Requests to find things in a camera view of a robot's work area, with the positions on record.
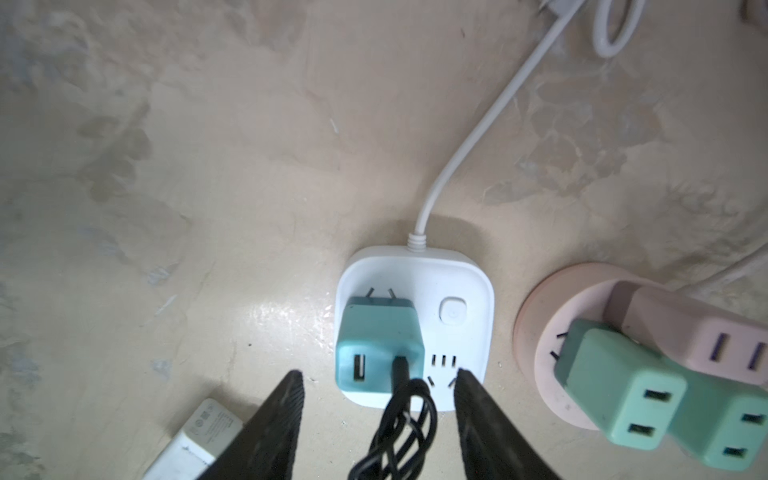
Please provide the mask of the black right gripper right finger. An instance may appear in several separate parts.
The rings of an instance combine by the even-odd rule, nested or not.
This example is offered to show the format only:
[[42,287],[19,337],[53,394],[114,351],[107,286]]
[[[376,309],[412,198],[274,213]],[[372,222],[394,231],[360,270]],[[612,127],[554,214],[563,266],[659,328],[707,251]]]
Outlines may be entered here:
[[458,371],[454,403],[468,479],[559,479],[472,372]]

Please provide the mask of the pink charger plug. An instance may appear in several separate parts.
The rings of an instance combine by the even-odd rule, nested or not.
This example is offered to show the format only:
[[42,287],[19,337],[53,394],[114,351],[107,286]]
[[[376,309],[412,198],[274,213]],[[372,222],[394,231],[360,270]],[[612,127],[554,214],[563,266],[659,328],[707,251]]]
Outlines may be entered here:
[[695,372],[765,387],[767,324],[676,292],[620,281],[604,321]]

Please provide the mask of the green charger plug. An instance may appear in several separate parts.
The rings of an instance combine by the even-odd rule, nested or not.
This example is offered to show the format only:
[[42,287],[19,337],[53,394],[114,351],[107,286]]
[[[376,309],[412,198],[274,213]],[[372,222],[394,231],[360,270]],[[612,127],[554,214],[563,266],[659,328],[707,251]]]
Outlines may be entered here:
[[665,363],[687,382],[668,433],[708,467],[749,468],[767,437],[767,392]]
[[554,375],[608,441],[644,451],[661,444],[688,388],[661,356],[583,318],[571,323]]

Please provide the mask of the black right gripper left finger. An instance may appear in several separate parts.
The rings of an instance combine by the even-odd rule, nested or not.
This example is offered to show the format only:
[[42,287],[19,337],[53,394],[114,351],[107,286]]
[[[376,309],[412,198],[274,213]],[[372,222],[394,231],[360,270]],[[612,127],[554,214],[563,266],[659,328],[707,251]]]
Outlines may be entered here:
[[303,375],[289,371],[203,479],[290,479],[304,406]]

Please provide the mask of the white charger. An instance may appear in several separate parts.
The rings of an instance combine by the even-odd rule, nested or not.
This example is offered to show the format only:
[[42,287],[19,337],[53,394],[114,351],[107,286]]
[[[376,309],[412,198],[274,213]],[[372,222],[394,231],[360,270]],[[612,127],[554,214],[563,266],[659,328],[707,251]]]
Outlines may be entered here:
[[227,449],[243,421],[205,399],[143,475],[144,480],[197,479]]

